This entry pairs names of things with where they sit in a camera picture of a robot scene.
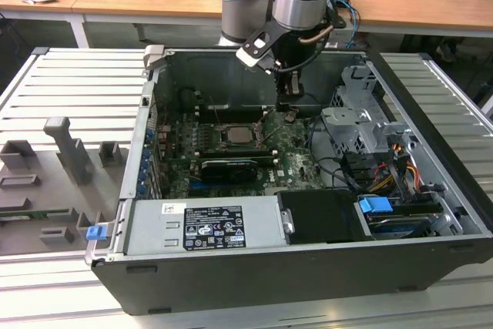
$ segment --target blue latch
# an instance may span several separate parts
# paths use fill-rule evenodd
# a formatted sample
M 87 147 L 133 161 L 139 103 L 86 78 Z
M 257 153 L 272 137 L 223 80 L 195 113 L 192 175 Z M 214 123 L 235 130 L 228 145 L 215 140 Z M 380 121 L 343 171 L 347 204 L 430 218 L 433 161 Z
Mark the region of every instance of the blue latch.
M 106 240 L 106 234 L 108 233 L 108 227 L 106 225 L 95 225 L 89 227 L 86 233 L 87 240 Z
M 385 196 L 366 196 L 360 200 L 363 213 L 393 212 L 391 202 Z

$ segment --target aluminum profile table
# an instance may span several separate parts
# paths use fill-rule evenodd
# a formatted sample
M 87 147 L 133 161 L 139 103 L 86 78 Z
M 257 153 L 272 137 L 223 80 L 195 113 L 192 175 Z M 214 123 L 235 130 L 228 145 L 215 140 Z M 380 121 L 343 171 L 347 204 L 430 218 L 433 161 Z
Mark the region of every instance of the aluminum profile table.
M 135 118 L 138 103 L 133 98 L 139 93 L 124 88 L 139 88 L 145 80 L 141 77 L 141 64 L 136 63 L 142 57 L 142 50 L 105 49 L 50 49 L 44 56 L 32 56 L 0 99 L 0 138 L 5 140 L 2 135 L 7 134 L 17 138 L 29 133 L 37 140 L 37 150 L 50 149 L 53 146 L 50 142 L 36 138 L 42 134 L 46 116 L 53 116 L 53 113 L 73 117 L 72 128 L 80 136 L 88 135 L 87 146 L 98 145 L 92 134 L 88 134 L 94 131 L 105 135 L 118 131 L 121 139 L 126 135 L 129 138 L 132 129 L 122 119 Z M 406 62 L 394 59 L 394 55 L 386 55 L 385 58 L 398 74 L 411 72 L 410 80 L 414 80 L 414 87 L 440 89 L 444 86 L 450 92 L 440 94 L 442 97 L 439 99 L 444 100 L 441 111 L 436 112 L 436 117 L 430 116 L 436 119 L 434 122 L 438 127 L 458 124 L 458 121 L 442 122 L 449 114 L 447 109 L 460 109 L 460 112 L 452 112 L 458 116 L 457 119 L 459 116 L 471 119 L 467 111 L 474 107 L 471 108 L 467 102 L 455 103 L 449 99 L 454 98 L 454 94 L 460 95 L 449 85 L 450 82 L 443 82 L 443 76 L 442 80 L 435 79 L 428 74 L 428 67 L 418 67 L 427 63 L 416 55 L 407 58 Z M 397 66 L 402 64 L 408 65 L 399 69 Z M 413 69 L 420 69 L 419 73 L 428 77 L 419 79 L 420 75 L 416 75 Z M 433 82 L 435 86 L 423 85 Z M 426 96 L 426 92 L 430 91 L 416 89 L 415 95 Z M 432 109 L 433 105 L 436 105 L 433 101 L 423 102 L 422 108 Z M 8 123 L 11 119 L 17 125 Z M 457 140 L 468 139 L 471 137 L 463 135 Z M 479 140 L 490 139 L 481 136 Z M 364 274 L 364 267 L 361 267 L 361 273 Z M 241 294 L 235 292 L 234 287 L 225 286 L 223 289 L 231 294 Z M 86 266 L 83 251 L 0 257 L 0 303 L 2 329 L 88 326 L 128 329 L 490 328 L 493 327 L 493 260 L 462 267 L 423 292 L 130 317 L 122 312 L 118 302 Z
M 24 139 L 34 150 L 56 149 L 43 126 L 51 116 L 67 116 L 72 137 L 86 149 L 106 140 L 129 147 L 143 71 L 141 49 L 53 48 L 31 55 L 0 97 L 0 146 Z
M 471 175 L 493 200 L 493 123 L 431 60 L 384 54 L 397 77 L 423 109 Z M 397 120 L 403 116 L 384 98 Z

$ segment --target power supply label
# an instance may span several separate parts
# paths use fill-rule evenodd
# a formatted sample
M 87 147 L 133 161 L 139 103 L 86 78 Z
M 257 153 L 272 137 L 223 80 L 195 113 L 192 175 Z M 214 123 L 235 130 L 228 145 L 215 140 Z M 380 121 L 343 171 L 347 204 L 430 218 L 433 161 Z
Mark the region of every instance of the power supply label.
M 183 248 L 215 250 L 246 247 L 241 206 L 186 208 Z

